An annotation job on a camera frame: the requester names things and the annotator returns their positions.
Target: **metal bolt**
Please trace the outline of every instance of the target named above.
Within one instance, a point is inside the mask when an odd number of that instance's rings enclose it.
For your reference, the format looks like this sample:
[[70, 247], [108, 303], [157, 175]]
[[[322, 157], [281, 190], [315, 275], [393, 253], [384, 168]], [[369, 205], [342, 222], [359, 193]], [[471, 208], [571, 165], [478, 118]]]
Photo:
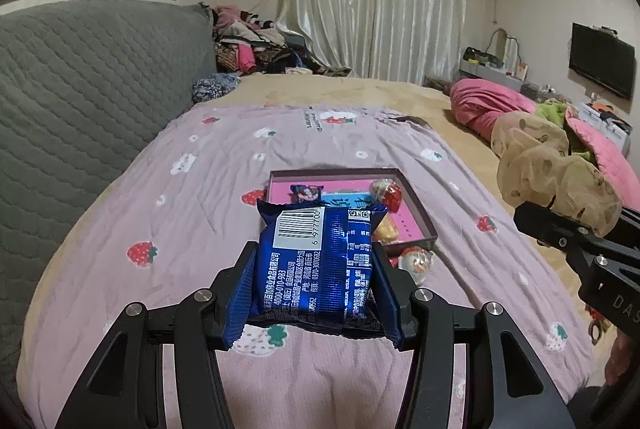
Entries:
[[502, 305], [494, 301], [492, 301], [491, 303], [487, 303], [485, 308], [491, 315], [500, 315], [502, 312], [504, 312], [504, 308], [502, 308]]
[[431, 290], [429, 290], [428, 288], [418, 288], [418, 290], [416, 290], [414, 292], [415, 298], [418, 301], [431, 301], [431, 299], [433, 299], [433, 292]]
[[198, 303], [206, 303], [212, 297], [213, 297], [213, 294], [208, 288], [201, 288], [195, 294], [193, 294], [193, 298]]
[[135, 317], [136, 315], [140, 314], [140, 312], [142, 312], [142, 304], [131, 303], [129, 306], [127, 306], [125, 312], [128, 316]]

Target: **pink box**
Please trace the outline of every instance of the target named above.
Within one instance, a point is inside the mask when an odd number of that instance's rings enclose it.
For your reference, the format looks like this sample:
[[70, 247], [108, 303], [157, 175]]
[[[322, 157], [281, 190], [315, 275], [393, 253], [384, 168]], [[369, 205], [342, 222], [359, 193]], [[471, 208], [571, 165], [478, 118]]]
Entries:
[[414, 245], [430, 250], [438, 237], [431, 218], [404, 175], [395, 168], [272, 171], [267, 201], [290, 204], [290, 186], [295, 184], [323, 186], [325, 195], [346, 190], [368, 192], [371, 182], [382, 178], [395, 181], [402, 191], [398, 212], [388, 213], [398, 228], [398, 240], [384, 244], [386, 253], [394, 257]]

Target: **television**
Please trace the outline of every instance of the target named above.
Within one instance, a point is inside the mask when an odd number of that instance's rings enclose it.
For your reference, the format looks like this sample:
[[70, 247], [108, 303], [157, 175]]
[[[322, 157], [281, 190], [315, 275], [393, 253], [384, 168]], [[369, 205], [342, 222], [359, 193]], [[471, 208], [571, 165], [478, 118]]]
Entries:
[[601, 30], [574, 23], [569, 67], [623, 99], [631, 99], [636, 49]]

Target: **gray quilted headboard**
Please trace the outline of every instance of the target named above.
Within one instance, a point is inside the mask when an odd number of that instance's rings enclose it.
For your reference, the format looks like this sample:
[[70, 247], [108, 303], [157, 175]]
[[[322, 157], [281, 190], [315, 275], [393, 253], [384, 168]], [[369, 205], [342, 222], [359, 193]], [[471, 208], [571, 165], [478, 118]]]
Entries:
[[22, 325], [76, 220], [215, 71], [210, 11], [130, 0], [0, 17], [0, 381], [18, 402]]

